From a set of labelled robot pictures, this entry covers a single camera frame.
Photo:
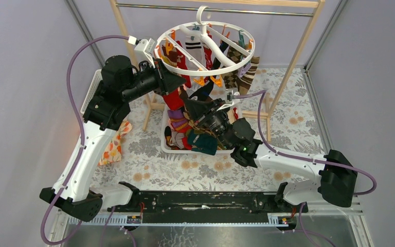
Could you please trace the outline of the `brown argyle sock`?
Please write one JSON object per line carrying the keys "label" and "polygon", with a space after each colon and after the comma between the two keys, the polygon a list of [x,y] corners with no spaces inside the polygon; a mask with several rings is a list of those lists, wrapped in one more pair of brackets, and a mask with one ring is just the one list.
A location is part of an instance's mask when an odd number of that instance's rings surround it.
{"label": "brown argyle sock", "polygon": [[214,134],[209,128],[206,128],[206,127],[199,127],[199,126],[197,126],[197,125],[194,123],[194,121],[192,121],[191,119],[188,120],[188,125],[189,125],[192,129],[194,129],[194,130],[196,130],[196,131],[198,131],[198,132],[202,132],[202,133],[208,134],[208,135],[210,135],[210,136],[212,136],[212,137],[215,137],[215,134]]}

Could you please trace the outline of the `red santa sock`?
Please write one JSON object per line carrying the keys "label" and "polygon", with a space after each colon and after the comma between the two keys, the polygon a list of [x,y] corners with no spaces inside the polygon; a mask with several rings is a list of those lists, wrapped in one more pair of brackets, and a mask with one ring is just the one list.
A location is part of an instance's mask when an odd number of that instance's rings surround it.
{"label": "red santa sock", "polygon": [[162,98],[170,110],[175,111],[184,106],[184,102],[181,99],[181,89],[179,87],[175,91],[163,95]]}

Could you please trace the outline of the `white round sock hanger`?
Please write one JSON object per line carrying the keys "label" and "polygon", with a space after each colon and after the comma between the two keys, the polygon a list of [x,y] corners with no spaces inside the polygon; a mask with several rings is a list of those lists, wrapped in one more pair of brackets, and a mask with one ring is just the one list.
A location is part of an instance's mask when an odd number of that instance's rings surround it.
{"label": "white round sock hanger", "polygon": [[254,37],[239,26],[204,20],[210,10],[200,6],[194,22],[175,26],[157,39],[154,56],[168,70],[197,79],[250,68]]}

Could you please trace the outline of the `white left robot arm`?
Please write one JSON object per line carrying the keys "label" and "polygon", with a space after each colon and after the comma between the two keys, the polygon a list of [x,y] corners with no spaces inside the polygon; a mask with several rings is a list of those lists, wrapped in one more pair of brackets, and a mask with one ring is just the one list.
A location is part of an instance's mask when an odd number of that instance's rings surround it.
{"label": "white left robot arm", "polygon": [[150,92],[168,95],[186,82],[169,71],[161,59],[134,66],[123,55],[108,58],[101,77],[80,119],[81,141],[59,180],[40,192],[43,201],[84,222],[114,206],[120,205],[126,211],[138,207],[136,187],[121,182],[95,188],[91,187],[91,179],[105,149],[130,113],[130,102]]}

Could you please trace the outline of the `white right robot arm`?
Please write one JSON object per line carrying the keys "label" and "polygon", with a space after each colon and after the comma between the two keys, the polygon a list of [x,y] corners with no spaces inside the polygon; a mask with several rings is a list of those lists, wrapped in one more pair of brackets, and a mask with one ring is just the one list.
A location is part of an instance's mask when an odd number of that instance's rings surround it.
{"label": "white right robot arm", "polygon": [[272,151],[254,138],[256,133],[245,118],[230,123],[227,111],[220,108],[222,104],[222,99],[184,101],[190,120],[198,127],[209,129],[231,151],[230,156],[237,164],[282,169],[305,178],[303,182],[279,186],[279,195],[274,198],[279,211],[287,212],[294,205],[320,198],[335,206],[351,206],[357,172],[341,152],[331,149],[326,155],[310,155],[284,149]]}

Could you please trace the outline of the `teal green sock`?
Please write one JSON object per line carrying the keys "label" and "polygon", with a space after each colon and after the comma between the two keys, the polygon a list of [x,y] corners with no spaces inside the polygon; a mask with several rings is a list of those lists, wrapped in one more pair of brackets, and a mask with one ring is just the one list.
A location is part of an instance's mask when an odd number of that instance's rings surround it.
{"label": "teal green sock", "polygon": [[208,155],[215,155],[218,149],[217,139],[208,134],[190,132],[187,136],[187,144],[191,146],[192,151]]}

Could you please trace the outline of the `white perforated basket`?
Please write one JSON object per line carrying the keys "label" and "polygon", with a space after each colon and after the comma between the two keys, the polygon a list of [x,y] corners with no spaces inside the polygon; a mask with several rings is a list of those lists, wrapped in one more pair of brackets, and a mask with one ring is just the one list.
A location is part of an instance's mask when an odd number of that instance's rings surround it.
{"label": "white perforated basket", "polygon": [[81,114],[85,113],[85,110],[87,109],[87,106],[88,106],[89,102],[93,98],[93,96],[94,96],[94,94],[95,94],[95,92],[97,90],[97,87],[98,87],[98,85],[99,85],[101,80],[102,80],[101,70],[98,69],[94,73],[94,76],[92,78],[92,81],[90,83],[88,91],[86,93],[86,96],[84,98],[83,104],[82,104],[81,109],[80,109],[80,113]]}

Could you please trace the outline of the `floral patterned table mat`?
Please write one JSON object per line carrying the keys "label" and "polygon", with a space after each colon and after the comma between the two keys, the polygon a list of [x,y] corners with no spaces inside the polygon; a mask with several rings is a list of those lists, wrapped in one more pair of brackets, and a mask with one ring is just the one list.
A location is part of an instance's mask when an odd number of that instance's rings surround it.
{"label": "floral patterned table mat", "polygon": [[[141,190],[274,191],[282,182],[302,180],[284,169],[242,167],[226,153],[166,153],[161,148],[163,113],[153,111],[144,130],[146,113],[144,98],[131,103],[128,121],[132,129],[121,140],[122,159],[98,166],[91,186],[124,181]],[[327,153],[300,68],[293,70],[271,119],[250,119],[249,123],[253,129],[261,127],[278,148]]]}

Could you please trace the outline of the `metal hanging rod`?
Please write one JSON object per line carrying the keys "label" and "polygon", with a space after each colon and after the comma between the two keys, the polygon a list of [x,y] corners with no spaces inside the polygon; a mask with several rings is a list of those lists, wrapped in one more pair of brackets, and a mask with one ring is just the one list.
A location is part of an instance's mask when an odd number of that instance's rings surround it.
{"label": "metal hanging rod", "polygon": [[[198,7],[176,7],[163,5],[140,5],[140,4],[115,4],[119,8],[139,8],[139,9],[162,9],[162,10],[179,10],[179,11],[198,11]],[[235,13],[235,14],[257,14],[257,15],[275,15],[275,16],[295,16],[295,17],[313,17],[312,13],[292,13],[292,12],[272,12],[272,11],[257,11],[257,10],[230,10],[220,8],[205,8],[206,12],[214,13]]]}

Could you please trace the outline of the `orange floral cloth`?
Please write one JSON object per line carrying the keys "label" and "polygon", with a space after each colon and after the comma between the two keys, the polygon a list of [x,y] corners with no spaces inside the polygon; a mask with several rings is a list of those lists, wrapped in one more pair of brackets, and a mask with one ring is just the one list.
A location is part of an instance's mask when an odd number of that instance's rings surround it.
{"label": "orange floral cloth", "polygon": [[122,151],[121,144],[125,141],[125,136],[133,129],[132,124],[128,120],[124,120],[119,130],[115,133],[106,149],[104,150],[98,166],[108,165],[121,161]]}

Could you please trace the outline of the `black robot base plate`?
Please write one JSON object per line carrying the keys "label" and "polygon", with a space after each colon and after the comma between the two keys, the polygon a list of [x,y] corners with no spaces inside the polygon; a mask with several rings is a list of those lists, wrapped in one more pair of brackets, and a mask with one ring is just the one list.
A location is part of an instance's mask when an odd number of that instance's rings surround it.
{"label": "black robot base plate", "polygon": [[308,207],[286,202],[275,192],[244,191],[140,191],[116,212],[166,212],[169,209],[244,209],[250,213],[293,213]]}

